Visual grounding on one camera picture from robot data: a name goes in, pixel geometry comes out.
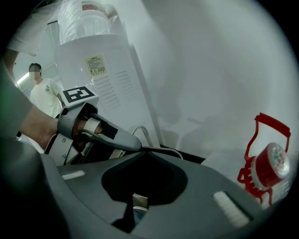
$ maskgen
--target yellow label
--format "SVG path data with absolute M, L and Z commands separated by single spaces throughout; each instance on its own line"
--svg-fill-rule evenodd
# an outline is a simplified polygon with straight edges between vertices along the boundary
M 107 70 L 102 56 L 93 56 L 85 59 L 87 70 L 91 77 L 106 74 Z

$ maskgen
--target gray sleeve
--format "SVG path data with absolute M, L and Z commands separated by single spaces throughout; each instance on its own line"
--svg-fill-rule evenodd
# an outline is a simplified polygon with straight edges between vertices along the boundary
M 0 137 L 15 137 L 32 107 L 0 62 Z

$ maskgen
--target ceiling light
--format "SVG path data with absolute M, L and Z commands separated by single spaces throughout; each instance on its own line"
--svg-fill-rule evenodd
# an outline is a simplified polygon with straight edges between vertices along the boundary
M 29 76 L 29 72 L 27 72 L 21 79 L 17 81 L 17 84 L 20 84 L 23 80 L 25 80 Z

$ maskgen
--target man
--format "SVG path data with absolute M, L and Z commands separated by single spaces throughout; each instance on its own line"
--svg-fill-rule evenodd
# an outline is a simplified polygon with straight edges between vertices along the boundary
M 52 79 L 42 78 L 42 67 L 38 63 L 29 66 L 29 74 L 36 84 L 30 93 L 30 101 L 47 115 L 57 117 L 63 104 L 59 95 L 61 88 Z

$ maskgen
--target human arm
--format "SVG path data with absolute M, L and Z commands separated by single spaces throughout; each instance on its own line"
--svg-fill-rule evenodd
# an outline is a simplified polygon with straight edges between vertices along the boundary
M 14 119 L 14 122 L 11 125 L 8 125 L 6 122 L 6 125 L 3 127 L 10 128 L 14 127 L 15 121 L 18 121 L 19 126 L 16 126 L 17 128 L 14 129 L 14 136 L 16 136 L 17 131 L 19 130 L 22 134 L 28 136 L 29 138 L 32 138 L 34 141 L 36 141 L 43 149 L 45 149 L 53 135 L 57 133 L 57 119 L 50 117 L 49 115 L 45 114 L 44 112 L 40 111 L 36 106 L 32 105 L 31 102 L 23 95 L 23 93 L 16 89 L 16 87 L 13 85 L 13 82 L 15 82 L 12 69 L 14 66 L 14 61 L 16 57 L 18 56 L 17 52 L 14 51 L 8 51 L 6 52 L 6 57 L 3 58 L 4 64 L 6 65 L 6 75 L 3 76 L 5 79 L 2 79 L 1 81 L 1 90 L 5 90 L 6 88 L 12 89 L 13 94 L 8 94 L 5 98 L 6 102 L 3 103 L 3 110 L 1 111 L 1 115 L 3 113 L 6 114 L 6 118 L 8 119 Z M 20 112 L 16 112 L 13 109 L 8 108 L 8 102 L 11 103 L 11 101 L 16 101 L 16 99 L 21 99 L 21 102 L 13 102 L 15 105 L 25 105 L 26 107 L 18 107 Z M 73 136 L 76 137 L 79 135 L 80 130 L 82 130 L 85 126 L 86 121 L 78 120 L 75 123 L 75 127 L 73 129 Z M 96 129 L 96 134 L 101 133 L 100 126 Z
M 64 107 L 64 102 L 63 100 L 61 99 L 61 95 L 60 95 L 60 92 L 61 92 L 61 88 L 59 87 L 59 85 L 57 83 L 55 83 L 53 80 L 50 81 L 50 86 L 51 86 L 51 89 L 54 93 L 54 95 L 56 95 L 56 97 L 59 99 L 59 101 L 61 102 L 61 105 L 62 107 Z

